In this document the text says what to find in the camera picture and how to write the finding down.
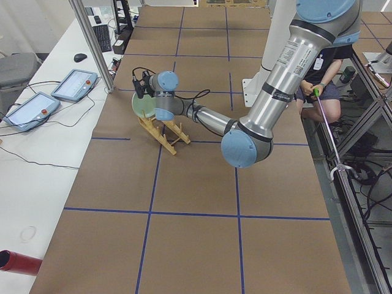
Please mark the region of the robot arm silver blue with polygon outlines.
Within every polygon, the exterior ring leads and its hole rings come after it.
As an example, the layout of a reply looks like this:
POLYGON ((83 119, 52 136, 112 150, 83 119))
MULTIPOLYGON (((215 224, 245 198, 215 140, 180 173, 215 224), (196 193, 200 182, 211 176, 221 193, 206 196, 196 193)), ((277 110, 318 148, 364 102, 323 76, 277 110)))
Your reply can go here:
POLYGON ((273 150, 273 127, 318 53, 353 44, 360 34, 361 1, 290 1, 289 11, 280 16, 282 5, 277 3, 273 24, 283 27, 271 36, 285 45, 246 116, 234 120, 176 97, 178 77, 165 71, 145 78, 156 99, 156 118, 169 121, 183 115, 218 133, 222 155, 234 167, 246 168, 266 159, 273 150))

